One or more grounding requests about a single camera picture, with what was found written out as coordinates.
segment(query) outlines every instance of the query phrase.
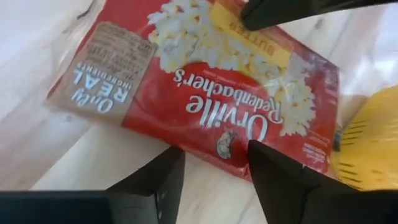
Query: red popcorn bag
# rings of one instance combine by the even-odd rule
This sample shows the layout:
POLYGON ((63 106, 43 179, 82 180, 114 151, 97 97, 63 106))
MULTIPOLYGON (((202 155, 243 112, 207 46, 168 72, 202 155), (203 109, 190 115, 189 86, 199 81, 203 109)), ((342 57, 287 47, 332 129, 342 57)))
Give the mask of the red popcorn bag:
POLYGON ((326 172, 338 68, 232 0, 107 1, 49 92, 60 108, 148 134, 244 179, 256 139, 326 172))

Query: wood grain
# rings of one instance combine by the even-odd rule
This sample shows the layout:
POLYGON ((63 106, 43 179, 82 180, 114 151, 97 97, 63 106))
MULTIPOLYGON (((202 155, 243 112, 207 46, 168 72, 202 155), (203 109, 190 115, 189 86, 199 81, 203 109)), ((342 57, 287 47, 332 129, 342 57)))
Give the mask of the wood grain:
MULTIPOLYGON (((342 11, 281 27, 341 66, 342 80, 349 80, 345 76, 357 77, 354 71, 366 54, 363 45, 370 45, 374 38, 369 24, 377 27, 382 13, 383 9, 342 11)), ((42 58, 31 52, 26 60, 38 63, 29 70, 19 72, 23 67, 11 63, 0 68, 0 104, 4 105, 0 110, 0 189, 32 185, 32 190, 106 189, 168 147, 132 131, 92 126, 72 114, 48 109, 45 93, 53 80, 53 68, 46 66, 51 61, 51 54, 46 56, 49 51, 41 49, 42 58)), ((356 111, 346 106, 352 101, 359 102, 348 95, 341 104, 344 122, 356 111)), ((188 155, 178 223, 260 224, 266 219, 251 183, 188 155)))

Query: plastic packaging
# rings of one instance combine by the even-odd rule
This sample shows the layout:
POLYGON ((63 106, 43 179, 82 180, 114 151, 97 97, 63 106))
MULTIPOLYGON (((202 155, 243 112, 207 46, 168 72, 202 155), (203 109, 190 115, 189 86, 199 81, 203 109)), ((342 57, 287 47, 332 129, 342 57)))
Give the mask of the plastic packaging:
POLYGON ((249 139, 326 172, 338 68, 238 2, 107 1, 48 98, 250 179, 249 139))
POLYGON ((333 53, 341 68, 338 122, 347 127, 376 92, 398 84, 394 21, 398 4, 353 10, 333 53))

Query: popped popcorn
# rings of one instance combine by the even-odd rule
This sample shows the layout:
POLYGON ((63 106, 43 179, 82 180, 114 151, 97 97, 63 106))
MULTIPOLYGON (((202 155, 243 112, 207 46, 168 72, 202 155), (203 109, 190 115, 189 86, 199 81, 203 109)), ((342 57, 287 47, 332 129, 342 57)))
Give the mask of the popped popcorn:
POLYGON ((159 45, 156 56, 167 73, 193 62, 206 62, 210 68, 234 70, 263 83, 270 96, 282 103, 283 129, 280 136, 307 134, 308 122, 315 118, 311 88, 304 79, 281 74, 278 66, 255 55, 239 40, 214 25, 206 0, 171 0, 161 12, 148 15, 155 25, 148 39, 159 45))

